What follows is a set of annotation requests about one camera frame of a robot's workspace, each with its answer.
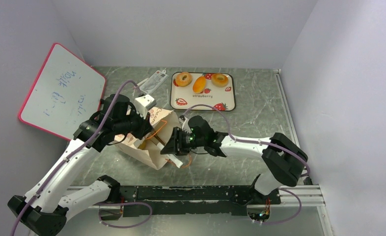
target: brown paper bag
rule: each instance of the brown paper bag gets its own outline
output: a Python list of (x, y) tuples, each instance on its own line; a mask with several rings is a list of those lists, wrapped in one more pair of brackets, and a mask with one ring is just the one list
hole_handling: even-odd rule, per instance
[[(161, 120), (167, 121), (167, 124), (163, 126), (162, 129), (155, 135), (155, 137), (158, 136), (161, 140), (167, 143), (167, 141), (171, 137), (173, 128), (176, 126), (180, 127), (177, 114), (174, 111), (169, 111), (157, 107), (152, 108), (149, 112), (151, 114), (151, 125), (156, 131), (164, 124), (164, 122), (162, 122)], [(115, 142), (119, 142), (122, 139), (123, 135), (115, 136)], [(165, 155), (160, 154), (160, 149), (151, 140), (145, 141), (144, 149), (138, 149), (135, 146), (136, 143), (138, 144), (140, 143), (140, 141), (131, 134), (128, 134), (125, 141), (116, 144), (115, 146), (122, 152), (130, 155), (131, 157), (156, 170), (159, 170), (161, 167), (164, 166), (164, 164), (166, 164), (167, 157)]]

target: table surface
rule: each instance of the table surface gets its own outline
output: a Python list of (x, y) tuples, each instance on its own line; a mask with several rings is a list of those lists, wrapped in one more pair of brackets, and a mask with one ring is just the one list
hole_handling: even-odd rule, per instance
[[(272, 70), (227, 68), (165, 68), (165, 67), (94, 67), (107, 79), (105, 97), (116, 92), (126, 80), (139, 82), (157, 70), (165, 69), (171, 75), (179, 71), (228, 73), (233, 77), (236, 93), (236, 109), (226, 112), (234, 135), (252, 138), (270, 137), (275, 132), (284, 133), (292, 139), (286, 109), (278, 81)], [(132, 97), (132, 86), (121, 94)], [(171, 79), (151, 95), (157, 106), (172, 110), (170, 99)], [(210, 111), (192, 111), (190, 116), (201, 115), (214, 130), (226, 132), (226, 124), (220, 114)], [(87, 186), (99, 176), (109, 175), (121, 185), (249, 185), (267, 167), (263, 161), (240, 156), (228, 158), (192, 153), (192, 164), (178, 169), (166, 164), (154, 170), (116, 147), (106, 147), (101, 155), (79, 173), (72, 185)]]
[[(271, 222), (283, 220), (296, 207), (273, 208)], [(113, 225), (132, 225), (146, 216), (108, 221)], [(85, 210), (73, 217), (58, 236), (324, 236), (316, 207), (303, 207), (298, 217), (278, 225), (252, 224), (246, 217), (230, 214), (154, 215), (145, 224), (130, 229), (114, 229), (99, 224), (96, 210)]]

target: white wall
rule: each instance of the white wall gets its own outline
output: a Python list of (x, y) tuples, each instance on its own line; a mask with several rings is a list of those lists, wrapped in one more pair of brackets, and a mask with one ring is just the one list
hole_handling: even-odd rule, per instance
[[(77, 47), (51, 0), (0, 0), (0, 235), (9, 235), (13, 195), (23, 195), (64, 151), (65, 141), (18, 121), (51, 45)], [(18, 234), (25, 235), (20, 225)]]
[(317, 0), (53, 0), (95, 65), (281, 68)]
[(319, 0), (281, 76), (336, 235), (386, 235), (386, 0)]

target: strawberry tray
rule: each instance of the strawberry tray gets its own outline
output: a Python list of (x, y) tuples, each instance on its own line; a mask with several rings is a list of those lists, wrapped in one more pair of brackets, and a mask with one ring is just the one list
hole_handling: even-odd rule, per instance
[[(192, 82), (186, 87), (177, 86), (175, 79), (181, 72), (174, 73), (171, 82), (170, 105), (177, 110), (187, 110), (187, 108), (197, 105), (206, 104), (217, 108), (220, 111), (232, 111), (236, 107), (235, 89), (233, 86), (233, 78), (229, 74), (224, 74), (228, 78), (228, 84), (223, 87), (213, 85), (211, 76), (213, 73), (191, 73)], [(204, 76), (206, 87), (202, 93), (193, 92), (193, 84), (200, 76)], [(208, 107), (198, 106), (192, 110), (208, 111), (212, 110)]]

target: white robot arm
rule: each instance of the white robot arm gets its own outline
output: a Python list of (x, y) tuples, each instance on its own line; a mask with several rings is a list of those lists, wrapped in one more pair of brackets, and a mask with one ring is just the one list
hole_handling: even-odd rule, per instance
[(257, 176), (253, 186), (262, 195), (281, 185), (296, 186), (308, 160), (307, 155), (281, 133), (271, 138), (242, 138), (215, 132), (201, 116), (190, 119), (180, 116), (180, 121), (182, 129), (173, 129), (161, 154), (184, 155), (193, 148), (204, 147), (213, 156), (262, 159), (268, 170)]
[[(105, 99), (103, 109), (79, 126), (74, 139), (48, 173), (24, 196), (13, 196), (8, 202), (8, 207), (17, 216), (29, 205), (21, 217), (21, 222), (38, 235), (56, 235), (68, 220), (91, 205), (119, 201), (120, 184), (109, 176), (99, 177), (90, 186), (64, 196), (85, 164), (99, 156), (103, 148), (114, 140), (115, 135), (131, 133), (134, 137), (142, 139), (153, 130), (148, 111), (156, 104), (154, 98), (146, 95), (131, 103), (129, 98), (119, 94), (99, 134), (90, 144), (67, 159), (71, 152), (91, 138), (106, 116), (106, 110), (114, 96), (115, 94), (112, 94)], [(49, 180), (44, 189), (37, 194), (47, 179)]]

